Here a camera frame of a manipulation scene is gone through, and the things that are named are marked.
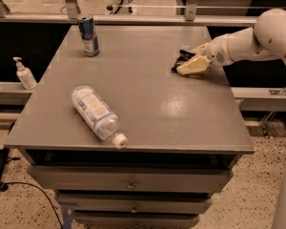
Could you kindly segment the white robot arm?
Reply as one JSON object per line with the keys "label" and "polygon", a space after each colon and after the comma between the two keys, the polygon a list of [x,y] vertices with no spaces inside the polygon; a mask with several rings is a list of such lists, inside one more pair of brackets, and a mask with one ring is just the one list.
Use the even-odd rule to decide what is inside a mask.
{"label": "white robot arm", "polygon": [[[286,66],[286,10],[263,12],[250,28],[226,33],[189,52],[181,51],[172,71],[180,75],[201,73],[242,60],[280,59]],[[286,170],[280,185],[272,229],[286,229]]]}

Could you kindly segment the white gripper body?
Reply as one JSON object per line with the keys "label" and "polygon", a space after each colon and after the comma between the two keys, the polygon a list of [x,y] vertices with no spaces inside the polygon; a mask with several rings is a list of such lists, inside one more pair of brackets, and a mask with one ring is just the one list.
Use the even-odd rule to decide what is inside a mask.
{"label": "white gripper body", "polygon": [[215,67],[229,66],[234,63],[228,51],[228,34],[224,34],[210,41],[205,49],[205,55]]}

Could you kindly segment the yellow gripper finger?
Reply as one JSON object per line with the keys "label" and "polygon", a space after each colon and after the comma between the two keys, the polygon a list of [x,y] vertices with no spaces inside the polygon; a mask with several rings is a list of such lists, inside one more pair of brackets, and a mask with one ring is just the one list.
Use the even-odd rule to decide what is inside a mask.
{"label": "yellow gripper finger", "polygon": [[180,75],[201,73],[206,71],[210,64],[211,61],[205,55],[196,55],[178,67],[177,73]]}
{"label": "yellow gripper finger", "polygon": [[194,49],[191,49],[190,50],[190,53],[194,53],[194,54],[201,54],[201,55],[204,55],[205,54],[205,50],[207,48],[208,44],[207,43],[204,43]]}

